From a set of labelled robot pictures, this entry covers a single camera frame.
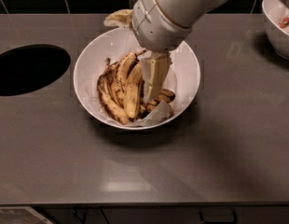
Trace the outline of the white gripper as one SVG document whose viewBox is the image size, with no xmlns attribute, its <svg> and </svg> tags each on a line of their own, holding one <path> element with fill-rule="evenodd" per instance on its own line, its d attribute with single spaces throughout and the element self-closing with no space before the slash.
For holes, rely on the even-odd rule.
<svg viewBox="0 0 289 224">
<path fill-rule="evenodd" d="M 103 24 L 106 27 L 132 27 L 139 44 L 151 50 L 140 56 L 140 62 L 144 101 L 147 103 L 155 99 L 172 64 L 169 51 L 175 50 L 183 42 L 191 28 L 184 28 L 171 21 L 160 8 L 158 0 L 138 0 L 133 10 L 113 12 L 104 19 Z"/>
</svg>

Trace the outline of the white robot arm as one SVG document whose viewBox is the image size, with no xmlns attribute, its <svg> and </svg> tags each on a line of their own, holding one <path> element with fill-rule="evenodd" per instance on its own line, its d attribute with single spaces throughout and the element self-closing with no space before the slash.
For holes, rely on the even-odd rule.
<svg viewBox="0 0 289 224">
<path fill-rule="evenodd" d="M 159 73 L 159 68 L 169 61 L 169 52 L 177 49 L 205 13 L 226 1 L 138 0 L 132 9 L 121 9 L 105 18 L 105 26 L 132 30 L 140 46 L 152 52 L 148 60 L 142 61 L 149 75 L 144 84 L 147 102 L 161 90 L 165 77 Z"/>
</svg>

